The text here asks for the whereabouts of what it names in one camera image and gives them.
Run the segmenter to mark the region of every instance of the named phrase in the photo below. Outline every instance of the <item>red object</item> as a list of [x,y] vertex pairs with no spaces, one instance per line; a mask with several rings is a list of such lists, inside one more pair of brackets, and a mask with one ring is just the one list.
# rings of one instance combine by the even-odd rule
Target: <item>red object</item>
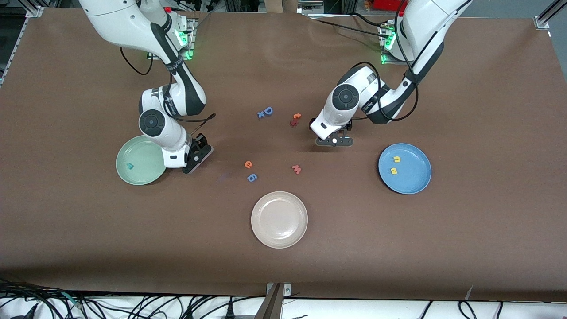
[[[400,6],[400,0],[374,0],[372,7],[378,10],[387,10],[387,11],[397,11],[397,8]],[[407,1],[404,1],[404,5],[401,7],[400,16],[402,16],[401,12],[405,10],[405,7],[408,5]]]

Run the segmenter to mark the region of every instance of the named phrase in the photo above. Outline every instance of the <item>metal frame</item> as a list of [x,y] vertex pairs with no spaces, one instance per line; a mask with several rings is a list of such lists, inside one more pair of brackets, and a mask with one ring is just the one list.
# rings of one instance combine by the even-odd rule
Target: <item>metal frame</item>
[[44,7],[58,7],[60,0],[18,0],[27,11],[26,18],[38,18]]
[[8,63],[6,63],[6,69],[4,70],[4,73],[2,73],[2,78],[0,79],[0,87],[2,87],[2,84],[4,84],[4,79],[6,79],[6,75],[8,74],[8,69],[10,68],[10,65],[12,64],[12,60],[14,59],[14,55],[16,55],[16,50],[18,49],[18,46],[20,46],[20,41],[22,40],[22,36],[24,36],[24,31],[26,30],[26,27],[28,26],[28,22],[29,22],[29,18],[26,18],[26,21],[24,21],[24,25],[22,26],[22,30],[20,31],[20,34],[18,35],[18,39],[16,40],[16,44],[14,45],[14,49],[12,50],[12,54],[10,54],[10,59],[8,60]]
[[286,288],[284,283],[272,284],[268,295],[264,298],[264,301],[254,316],[254,319],[280,319],[282,306],[284,304],[285,290]]
[[538,30],[549,29],[549,20],[556,16],[563,8],[567,6],[567,0],[554,0],[542,13],[534,18],[534,24]]

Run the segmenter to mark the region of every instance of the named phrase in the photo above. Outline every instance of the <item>blue plate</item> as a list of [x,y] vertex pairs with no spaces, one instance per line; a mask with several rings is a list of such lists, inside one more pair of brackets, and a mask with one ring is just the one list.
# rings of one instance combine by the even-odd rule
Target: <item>blue plate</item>
[[431,163],[417,147],[398,143],[388,146],[378,160],[378,173],[392,190],[401,194],[419,193],[431,180]]

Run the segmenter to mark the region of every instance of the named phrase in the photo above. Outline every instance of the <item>green plate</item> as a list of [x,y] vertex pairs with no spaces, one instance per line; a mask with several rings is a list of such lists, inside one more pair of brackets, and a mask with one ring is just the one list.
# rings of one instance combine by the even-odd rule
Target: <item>green plate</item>
[[165,170],[162,148],[144,135],[126,142],[116,157],[116,171],[128,184],[149,184]]

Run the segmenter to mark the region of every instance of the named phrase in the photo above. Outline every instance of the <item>power cord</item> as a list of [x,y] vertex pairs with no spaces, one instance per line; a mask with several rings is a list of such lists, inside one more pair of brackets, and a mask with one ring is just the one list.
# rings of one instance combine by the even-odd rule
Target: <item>power cord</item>
[[[8,301],[0,305],[0,308],[16,299],[23,298],[25,301],[36,300],[48,307],[51,312],[52,319],[69,319],[76,317],[71,313],[72,309],[78,309],[81,312],[82,317],[84,317],[85,319],[89,319],[87,310],[90,310],[96,317],[100,319],[107,319],[107,315],[104,313],[105,309],[128,314],[128,318],[130,319],[155,319],[152,318],[152,316],[157,314],[162,314],[165,316],[165,318],[167,318],[167,315],[160,309],[166,304],[169,304],[175,300],[179,301],[181,310],[183,311],[183,304],[179,300],[180,295],[174,296],[172,299],[167,300],[163,305],[156,308],[149,316],[143,316],[141,315],[141,312],[150,304],[156,302],[160,298],[163,298],[163,296],[143,297],[140,303],[138,303],[132,310],[126,310],[112,306],[109,307],[107,305],[104,305],[102,301],[87,299],[80,292],[64,291],[58,288],[37,286],[29,283],[16,283],[1,278],[0,293],[5,295],[3,297],[0,297],[0,300],[8,299]],[[67,310],[65,316],[57,309],[52,301],[60,301],[63,303]]]
[[187,306],[187,310],[181,314],[179,317],[180,319],[193,319],[193,313],[202,305],[204,305],[207,301],[214,299],[214,296],[204,296],[195,302],[193,305],[193,300],[196,297],[191,298],[189,305]]
[[206,316],[208,316],[208,315],[212,314],[213,312],[215,312],[215,311],[217,311],[217,310],[223,308],[224,306],[228,306],[229,303],[237,303],[238,301],[242,301],[242,300],[246,300],[246,299],[251,299],[251,298],[259,298],[259,297],[265,297],[265,296],[250,296],[250,297],[240,298],[240,299],[234,300],[234,301],[229,301],[228,303],[225,303],[225,304],[223,304],[223,305],[220,305],[220,306],[214,308],[213,310],[211,310],[211,311],[205,313],[205,314],[202,315],[199,319],[205,319]]
[[425,318],[425,315],[427,314],[427,310],[429,310],[429,307],[431,307],[432,303],[433,303],[433,300],[429,300],[429,303],[427,304],[427,306],[425,306],[425,309],[424,309],[423,313],[421,314],[420,319]]
[[[500,319],[500,313],[502,312],[502,307],[504,306],[504,302],[503,301],[499,301],[498,303],[500,303],[500,306],[498,307],[498,312],[496,313],[496,319]],[[463,315],[463,317],[465,317],[466,319],[471,319],[469,316],[467,316],[466,314],[464,314],[463,311],[463,304],[467,305],[468,309],[471,311],[472,314],[472,318],[473,319],[477,319],[476,318],[476,313],[474,310],[472,310],[472,306],[468,303],[467,300],[461,300],[459,301],[459,311],[461,312],[461,314]]]
[[368,23],[371,26],[375,26],[375,27],[379,27],[380,24],[382,23],[382,22],[372,22],[372,21],[366,19],[365,16],[363,16],[362,14],[357,13],[357,12],[350,13],[349,15],[355,15],[355,16],[361,18],[362,20],[364,20],[364,22]]
[[234,319],[236,316],[234,315],[234,309],[232,308],[232,296],[230,297],[229,301],[229,308],[226,310],[225,319]]
[[324,23],[324,24],[330,24],[332,26],[339,27],[339,28],[357,31],[357,32],[360,32],[360,33],[366,33],[366,34],[369,34],[369,35],[375,35],[375,36],[379,36],[379,37],[388,37],[387,35],[381,35],[381,34],[378,34],[378,33],[375,33],[375,32],[369,32],[369,31],[365,31],[365,30],[361,30],[361,29],[351,28],[351,27],[343,26],[342,24],[336,24],[336,23],[332,23],[332,22],[322,21],[322,20],[319,20],[319,19],[316,19],[316,21],[319,21],[320,23]]
[[136,69],[131,63],[130,61],[128,61],[128,59],[126,58],[126,55],[124,55],[124,50],[122,50],[122,48],[120,48],[120,54],[122,55],[122,57],[124,58],[124,61],[126,61],[126,63],[128,63],[128,65],[134,70],[136,71],[136,73],[138,73],[139,75],[147,75],[150,71],[151,71],[151,66],[154,64],[154,59],[150,60],[150,66],[147,68],[147,71],[142,73],[140,71],[138,71],[138,69]]

